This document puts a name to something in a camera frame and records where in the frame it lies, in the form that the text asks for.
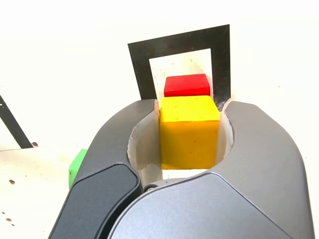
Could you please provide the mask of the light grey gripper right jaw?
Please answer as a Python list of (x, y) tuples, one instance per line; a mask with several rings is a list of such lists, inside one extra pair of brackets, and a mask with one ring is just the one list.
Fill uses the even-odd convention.
[(290, 135), (255, 105), (231, 102), (233, 144), (216, 166), (134, 200), (111, 239), (312, 239), (304, 162)]

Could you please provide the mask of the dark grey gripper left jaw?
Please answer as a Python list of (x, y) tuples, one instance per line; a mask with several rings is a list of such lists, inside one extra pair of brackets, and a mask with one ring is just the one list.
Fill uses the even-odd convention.
[(105, 239), (144, 187), (162, 179), (159, 106), (141, 100), (112, 116), (80, 165), (52, 239)]

